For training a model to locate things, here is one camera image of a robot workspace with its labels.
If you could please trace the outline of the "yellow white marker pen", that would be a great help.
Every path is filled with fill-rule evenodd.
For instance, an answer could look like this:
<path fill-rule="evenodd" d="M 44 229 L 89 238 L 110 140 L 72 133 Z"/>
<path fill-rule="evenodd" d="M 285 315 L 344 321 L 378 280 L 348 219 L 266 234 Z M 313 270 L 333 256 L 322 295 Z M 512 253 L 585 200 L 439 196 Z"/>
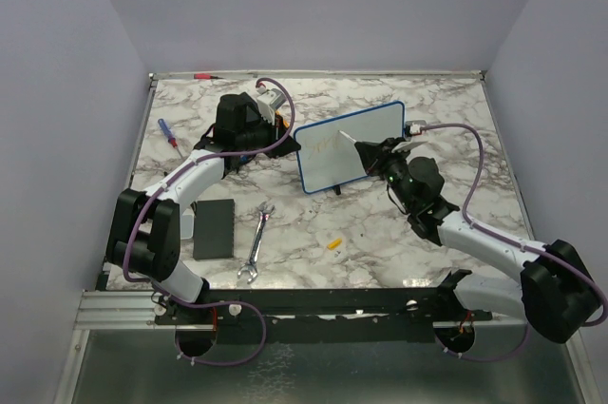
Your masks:
<path fill-rule="evenodd" d="M 345 140 L 347 140 L 350 144 L 355 145 L 357 143 L 357 140 L 355 140 L 351 135 L 349 135 L 348 133 L 344 132 L 343 130 L 339 130 L 338 133 L 340 134 L 340 136 L 342 138 L 344 138 Z"/>

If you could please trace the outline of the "blue framed whiteboard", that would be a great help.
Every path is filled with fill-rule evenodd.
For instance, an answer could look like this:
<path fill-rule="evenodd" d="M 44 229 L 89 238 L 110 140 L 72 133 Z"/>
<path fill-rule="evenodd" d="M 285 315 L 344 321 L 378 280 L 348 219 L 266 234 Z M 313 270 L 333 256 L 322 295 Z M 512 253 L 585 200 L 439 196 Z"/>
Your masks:
<path fill-rule="evenodd" d="M 354 145 L 342 138 L 339 130 L 357 141 L 380 143 L 402 136 L 405 122 L 405 104 L 393 101 L 296 129 L 294 139 L 301 145 L 296 158 L 303 191 L 311 195 L 366 177 Z"/>

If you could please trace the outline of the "yellow marker cap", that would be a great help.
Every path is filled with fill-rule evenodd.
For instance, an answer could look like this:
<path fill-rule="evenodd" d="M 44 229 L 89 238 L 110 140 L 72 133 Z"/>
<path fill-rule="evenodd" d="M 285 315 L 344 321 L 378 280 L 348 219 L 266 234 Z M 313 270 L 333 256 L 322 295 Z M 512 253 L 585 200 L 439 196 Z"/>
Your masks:
<path fill-rule="evenodd" d="M 341 244 L 341 243 L 342 243 L 342 240 L 341 240 L 341 239 L 336 239 L 336 240 L 333 240 L 332 242 L 330 242 L 330 243 L 327 245 L 327 248 L 328 248 L 329 250 L 335 250 L 337 247 L 339 247 L 339 246 L 340 246 L 340 244 Z"/>

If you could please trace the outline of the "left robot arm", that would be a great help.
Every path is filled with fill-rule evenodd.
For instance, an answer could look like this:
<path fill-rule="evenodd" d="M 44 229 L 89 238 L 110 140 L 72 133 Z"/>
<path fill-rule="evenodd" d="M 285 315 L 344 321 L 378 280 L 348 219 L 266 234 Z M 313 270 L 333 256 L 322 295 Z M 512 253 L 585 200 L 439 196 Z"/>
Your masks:
<path fill-rule="evenodd" d="M 132 282 L 149 281 L 176 298 L 177 311 L 196 323 L 209 314 L 206 279 L 181 260 L 181 216 L 206 189 L 238 172 L 256 155 L 278 158 L 299 150 L 293 126 L 279 114 L 294 101 L 284 87 L 257 83 L 258 95 L 225 94 L 216 119 L 189 156 L 144 190 L 126 188 L 118 197 L 105 259 Z"/>

